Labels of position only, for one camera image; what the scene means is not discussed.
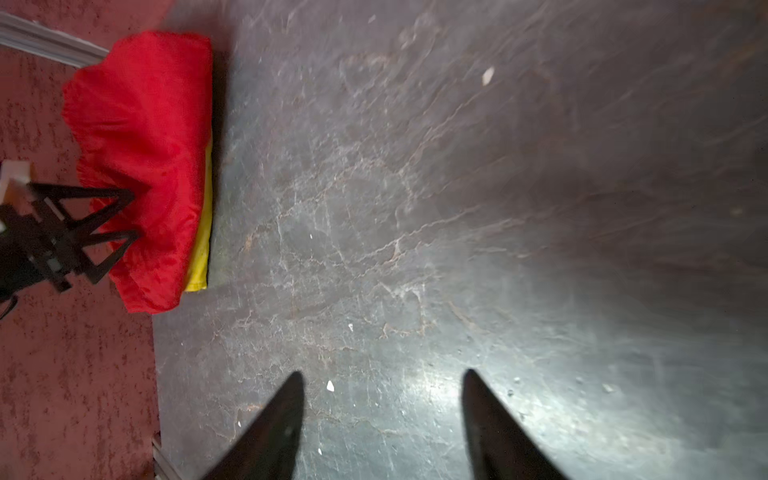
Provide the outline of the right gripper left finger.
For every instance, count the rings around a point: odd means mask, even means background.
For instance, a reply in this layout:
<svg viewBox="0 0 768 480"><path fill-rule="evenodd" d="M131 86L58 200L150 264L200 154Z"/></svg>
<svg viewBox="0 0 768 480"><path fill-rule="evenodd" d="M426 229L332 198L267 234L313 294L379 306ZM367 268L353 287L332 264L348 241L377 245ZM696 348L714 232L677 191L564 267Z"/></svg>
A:
<svg viewBox="0 0 768 480"><path fill-rule="evenodd" d="M304 377L291 373L205 480L291 480L305 406Z"/></svg>

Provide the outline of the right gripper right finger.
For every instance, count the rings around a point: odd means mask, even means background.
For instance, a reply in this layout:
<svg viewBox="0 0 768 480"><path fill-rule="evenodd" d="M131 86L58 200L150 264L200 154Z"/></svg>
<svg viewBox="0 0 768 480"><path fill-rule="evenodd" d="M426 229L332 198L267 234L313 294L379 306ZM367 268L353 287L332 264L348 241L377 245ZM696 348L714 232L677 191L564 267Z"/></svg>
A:
<svg viewBox="0 0 768 480"><path fill-rule="evenodd" d="M463 376L461 406L475 479L566 479L473 369Z"/></svg>

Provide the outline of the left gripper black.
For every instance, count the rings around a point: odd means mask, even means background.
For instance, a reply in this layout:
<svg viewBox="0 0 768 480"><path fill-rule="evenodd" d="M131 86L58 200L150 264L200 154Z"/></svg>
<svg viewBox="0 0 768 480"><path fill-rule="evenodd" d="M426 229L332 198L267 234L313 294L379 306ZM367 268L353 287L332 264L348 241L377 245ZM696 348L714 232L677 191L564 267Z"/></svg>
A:
<svg viewBox="0 0 768 480"><path fill-rule="evenodd" d="M139 239L135 230L97 232L134 199L128 189L30 183L32 206L40 217L1 206L1 299L17 300L28 287L48 282L69 290L69 273L97 284Z"/></svg>

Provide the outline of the yellow shorts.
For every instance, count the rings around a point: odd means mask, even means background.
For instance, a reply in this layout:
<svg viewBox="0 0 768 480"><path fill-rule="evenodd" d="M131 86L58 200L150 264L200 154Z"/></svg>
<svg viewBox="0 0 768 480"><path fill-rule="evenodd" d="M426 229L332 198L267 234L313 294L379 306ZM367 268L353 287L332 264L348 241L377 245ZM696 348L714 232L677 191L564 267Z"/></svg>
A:
<svg viewBox="0 0 768 480"><path fill-rule="evenodd" d="M212 180L212 147L209 141L205 151L205 187L203 206L197 235L185 280L184 292L198 292L207 288L208 265L210 258L210 238L213 220L213 180Z"/></svg>

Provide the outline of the red shorts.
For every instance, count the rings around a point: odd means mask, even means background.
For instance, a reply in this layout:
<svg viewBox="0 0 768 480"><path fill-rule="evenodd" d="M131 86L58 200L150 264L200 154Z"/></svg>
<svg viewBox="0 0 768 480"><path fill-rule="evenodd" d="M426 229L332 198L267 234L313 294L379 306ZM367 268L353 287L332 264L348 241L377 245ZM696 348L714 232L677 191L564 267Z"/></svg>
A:
<svg viewBox="0 0 768 480"><path fill-rule="evenodd" d="M213 49L194 33L148 31L118 41L63 89L63 118L81 150L80 183L135 199L107 229L140 237L112 268L132 313L176 308L204 199L212 141Z"/></svg>

